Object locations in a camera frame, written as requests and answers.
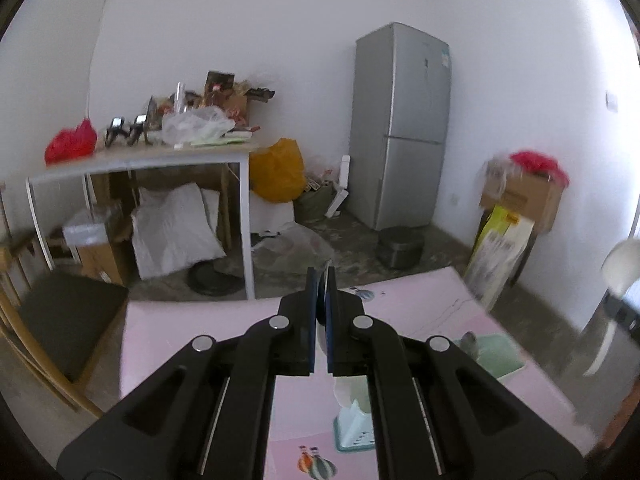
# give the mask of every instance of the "white wall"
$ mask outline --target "white wall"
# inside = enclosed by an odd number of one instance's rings
[[[108,0],[91,69],[90,117],[133,118],[208,70],[276,91],[251,103],[263,144],[298,140],[338,164],[348,152],[355,41],[392,21],[430,30],[428,0]]]
[[[533,148],[572,178],[522,283],[577,327],[604,291],[599,268],[628,234],[640,192],[640,68],[617,0],[108,0],[90,72],[104,127],[181,80],[235,72],[276,97],[252,104],[258,140],[298,140],[336,164],[348,150],[354,42],[398,21],[450,44],[450,132],[434,221],[470,244],[482,164]],[[614,92],[619,113],[606,109]]]
[[[105,0],[25,0],[0,41],[0,180],[12,227],[31,224],[24,179],[53,136],[85,115]],[[44,227],[82,206],[77,181],[38,186]]]
[[[571,186],[521,283],[582,328],[640,192],[640,68],[620,3],[436,1],[443,19],[433,33],[450,44],[453,83],[434,222],[471,244],[483,163],[522,148],[556,156]],[[607,91],[618,96],[617,114],[606,109]]]

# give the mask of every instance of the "silver screw head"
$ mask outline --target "silver screw head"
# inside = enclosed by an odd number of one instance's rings
[[[373,320],[369,316],[356,316],[353,318],[353,325],[361,330],[366,330],[373,326]]]
[[[208,335],[199,335],[193,340],[191,346],[196,352],[204,352],[209,350],[213,346],[213,339]]]
[[[276,330],[282,330],[289,326],[289,318],[287,316],[273,316],[269,320],[269,325]]]
[[[445,352],[449,350],[449,340],[445,337],[436,336],[429,339],[429,346],[436,352]]]

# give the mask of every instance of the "hot air balloon illustration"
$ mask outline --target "hot air balloon illustration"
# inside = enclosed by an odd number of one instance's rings
[[[314,461],[311,458],[311,455],[306,451],[306,446],[300,446],[300,451],[302,452],[302,455],[298,459],[298,469],[303,473],[309,473]]]
[[[311,448],[311,455],[313,463],[309,468],[309,476],[314,480],[329,480],[333,478],[337,473],[337,469],[332,462],[320,456],[320,452],[317,447]]]

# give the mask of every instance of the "white table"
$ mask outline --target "white table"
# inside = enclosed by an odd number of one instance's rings
[[[202,148],[173,149],[167,146],[113,146],[94,153],[92,156],[62,162],[47,168],[41,174],[27,178],[27,196],[31,207],[33,224],[40,241],[49,269],[54,268],[53,258],[46,243],[46,234],[38,222],[38,209],[33,189],[36,184],[52,180],[80,176],[84,180],[85,199],[89,201],[89,176],[117,171],[149,170],[175,166],[196,166],[201,164],[239,164],[240,181],[240,234],[242,239],[242,262],[244,266],[244,286],[248,300],[255,299],[254,265],[251,258],[251,235],[249,231],[249,153],[258,148],[257,144],[228,144]]]

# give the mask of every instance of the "plastic bag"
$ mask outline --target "plastic bag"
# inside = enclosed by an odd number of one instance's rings
[[[44,162],[48,166],[72,158],[89,156],[94,152],[97,140],[98,134],[91,126],[91,121],[85,118],[75,129],[60,130],[53,137],[44,152]]]
[[[551,177],[558,186],[569,186],[569,176],[552,156],[540,152],[524,151],[511,153],[509,158],[527,173],[542,173]]]
[[[266,150],[249,155],[252,190],[269,202],[290,202],[305,189],[305,163],[293,139],[280,139]]]
[[[218,140],[236,126],[225,111],[217,106],[193,108],[183,114],[167,114],[162,119],[160,138],[167,144]]]
[[[262,270],[306,274],[309,267],[320,268],[335,261],[335,251],[324,238],[302,225],[287,222],[275,238],[254,245],[254,265]]]

